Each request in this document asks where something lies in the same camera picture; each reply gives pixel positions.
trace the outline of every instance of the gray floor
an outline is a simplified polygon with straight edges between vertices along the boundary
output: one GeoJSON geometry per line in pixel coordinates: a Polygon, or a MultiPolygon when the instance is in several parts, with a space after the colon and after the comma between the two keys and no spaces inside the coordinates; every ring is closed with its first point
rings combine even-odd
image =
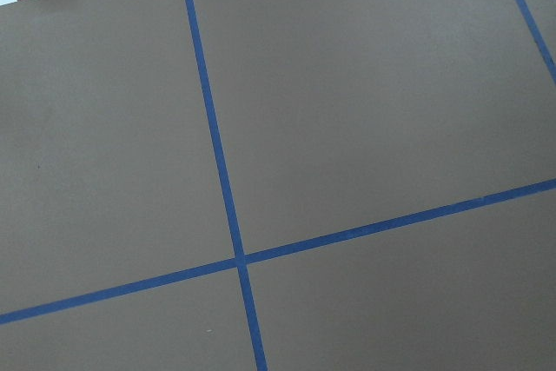
{"type": "MultiPolygon", "coordinates": [[[[556,51],[553,0],[527,3],[556,51]]],[[[246,254],[556,177],[514,0],[195,11],[246,254]]],[[[0,325],[3,369],[255,370],[235,268],[34,308],[235,256],[184,0],[13,3],[0,44],[0,323],[35,312],[0,325]]],[[[268,369],[554,369],[555,203],[249,265],[268,369]]]]}

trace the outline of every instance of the taupe surface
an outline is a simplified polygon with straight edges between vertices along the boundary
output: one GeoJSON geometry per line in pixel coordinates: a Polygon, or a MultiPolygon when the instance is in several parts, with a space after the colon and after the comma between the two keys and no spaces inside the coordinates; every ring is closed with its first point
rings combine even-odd
{"type": "Polygon", "coordinates": [[[255,370],[234,270],[0,327],[2,369],[255,370]]]}
{"type": "Polygon", "coordinates": [[[514,0],[195,0],[247,251],[556,176],[514,0]]]}
{"type": "Polygon", "coordinates": [[[233,256],[183,0],[0,8],[0,312],[233,256]]]}
{"type": "Polygon", "coordinates": [[[551,191],[251,265],[268,369],[554,369],[555,206],[551,191]]]}

